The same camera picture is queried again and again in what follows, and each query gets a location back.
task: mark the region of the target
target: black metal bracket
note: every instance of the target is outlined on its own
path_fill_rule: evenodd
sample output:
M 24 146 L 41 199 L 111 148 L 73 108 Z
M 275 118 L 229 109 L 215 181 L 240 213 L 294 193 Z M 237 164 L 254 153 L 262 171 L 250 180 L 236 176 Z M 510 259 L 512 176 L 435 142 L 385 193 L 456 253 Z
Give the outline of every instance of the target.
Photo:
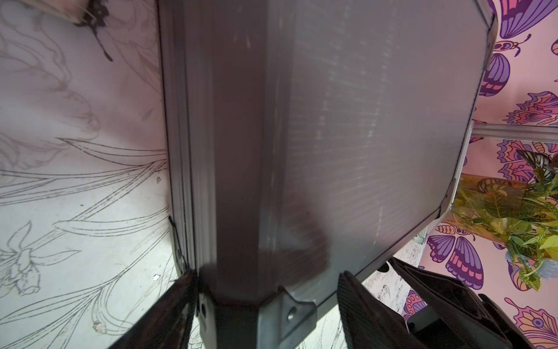
M 316 327 L 318 309 L 283 288 L 260 305 L 218 303 L 200 293 L 198 319 L 208 349 L 292 349 Z

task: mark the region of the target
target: black butterfly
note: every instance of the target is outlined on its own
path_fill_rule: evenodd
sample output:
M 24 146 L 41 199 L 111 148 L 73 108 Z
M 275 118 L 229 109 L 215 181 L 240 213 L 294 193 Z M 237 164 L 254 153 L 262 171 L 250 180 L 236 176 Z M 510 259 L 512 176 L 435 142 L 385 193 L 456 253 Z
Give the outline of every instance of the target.
M 99 37 L 97 36 L 99 28 L 104 28 L 107 25 L 105 23 L 104 19 L 109 15 L 109 13 L 108 13 L 108 8 L 105 5 L 105 2 L 106 2 L 106 0 L 91 0 L 91 1 L 89 1 L 88 5 L 87 5 L 87 11 L 85 12 L 85 15 L 83 16 L 83 22 L 81 22 L 79 24 L 76 24 L 75 26 L 89 28 L 91 30 L 91 32 L 93 33 L 93 35 L 95 36 L 95 39 L 97 40 L 97 43 L 99 44 L 99 46 L 103 50 L 103 53 L 104 53 L 105 57 L 109 61 L 112 62 L 113 61 L 112 57 L 104 49 L 103 44 L 101 43 L 101 41 L 99 40 Z
M 554 156 L 551 160 L 548 155 L 541 152 L 517 150 L 517 153 L 533 168 L 533 174 L 537 182 L 543 184 L 550 183 L 556 175 L 552 168 L 555 168 L 558 164 L 557 156 Z

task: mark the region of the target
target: butterfly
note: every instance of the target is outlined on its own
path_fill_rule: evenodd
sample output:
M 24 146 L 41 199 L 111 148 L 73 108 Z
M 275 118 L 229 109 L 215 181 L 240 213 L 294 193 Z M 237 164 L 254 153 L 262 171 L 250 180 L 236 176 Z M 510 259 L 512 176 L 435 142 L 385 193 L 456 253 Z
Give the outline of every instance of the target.
M 492 11 L 496 13 L 494 3 L 488 1 Z M 519 45 L 529 40 L 529 34 L 522 42 L 509 40 L 535 24 L 542 21 L 558 7 L 558 0 L 501 0 L 500 37 L 503 41 L 494 44 L 495 51 L 517 49 L 516 56 L 521 52 Z M 490 97 L 500 92 L 506 86 L 510 74 L 508 59 L 499 53 L 492 55 L 488 70 L 480 87 L 480 95 Z
M 500 148 L 497 153 L 498 160 L 504 164 L 498 172 L 506 179 L 523 182 L 529 182 L 535 176 L 535 173 L 533 168 L 517 152 L 518 150 L 537 151 L 545 154 L 558 152 L 558 144 L 555 143 L 503 140 L 497 146 Z
M 517 327 L 537 349 L 558 348 L 558 328 L 555 317 L 544 309 L 521 308 L 510 298 L 506 297 L 504 300 L 516 307 L 518 314 L 513 319 L 516 321 Z
M 508 83 L 509 61 L 500 53 L 495 53 L 490 59 L 487 71 L 484 72 L 479 95 L 491 97 L 500 92 Z
M 422 298 L 416 293 L 414 290 L 409 291 L 409 295 L 407 296 L 407 300 L 405 301 L 405 307 L 403 311 L 403 319 L 407 322 L 412 315 L 415 315 L 420 310 L 426 307 L 426 302 L 422 300 Z
M 531 99 L 518 104 L 520 110 L 509 113 L 504 121 L 512 125 L 526 123 L 554 125 L 558 123 L 558 97 L 555 94 L 549 91 L 527 94 Z
M 469 231 L 465 229 L 461 229 L 459 227 L 452 226 L 451 224 L 440 224 L 439 226 L 436 227 L 436 231 L 448 235 L 455 235 L 455 234 L 471 235 L 473 237 L 473 241 L 475 241 L 475 236 L 471 234 Z
M 554 178 L 555 173 L 550 165 L 558 164 L 558 154 L 551 159 L 541 152 L 517 150 L 517 153 L 533 168 L 533 175 L 537 182 L 548 183 Z
M 451 249 L 454 248 L 446 263 L 446 269 L 468 287 L 475 290 L 482 288 L 484 283 L 483 266 L 477 251 L 469 240 L 463 236 L 456 239 L 453 235 L 433 235 L 426 240 L 426 243 L 432 249 L 430 257 L 436 263 L 445 261 Z
M 542 21 L 558 7 L 558 0 L 501 0 L 500 37 L 511 39 Z

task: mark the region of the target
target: green plant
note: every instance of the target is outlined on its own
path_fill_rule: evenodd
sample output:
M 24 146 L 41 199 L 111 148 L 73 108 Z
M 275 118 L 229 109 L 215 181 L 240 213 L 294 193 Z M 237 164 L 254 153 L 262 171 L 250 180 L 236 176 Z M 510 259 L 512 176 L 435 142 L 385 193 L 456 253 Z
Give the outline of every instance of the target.
M 539 289 L 545 259 L 558 261 L 558 154 L 517 153 L 533 168 L 521 183 L 463 174 L 447 221 L 506 246 L 519 278 Z

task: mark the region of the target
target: flower drawing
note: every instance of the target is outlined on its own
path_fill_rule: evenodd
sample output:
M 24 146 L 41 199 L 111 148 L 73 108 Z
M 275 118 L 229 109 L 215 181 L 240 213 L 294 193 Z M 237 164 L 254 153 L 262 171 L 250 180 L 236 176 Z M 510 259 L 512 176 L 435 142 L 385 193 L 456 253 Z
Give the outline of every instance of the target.
M 14 288 L 19 295 L 38 292 L 41 276 L 37 266 L 53 265 L 79 252 L 64 251 L 45 257 L 37 256 L 33 249 L 23 245 L 30 231 L 31 222 L 28 222 L 10 237 L 7 248 L 0 248 L 0 297 Z

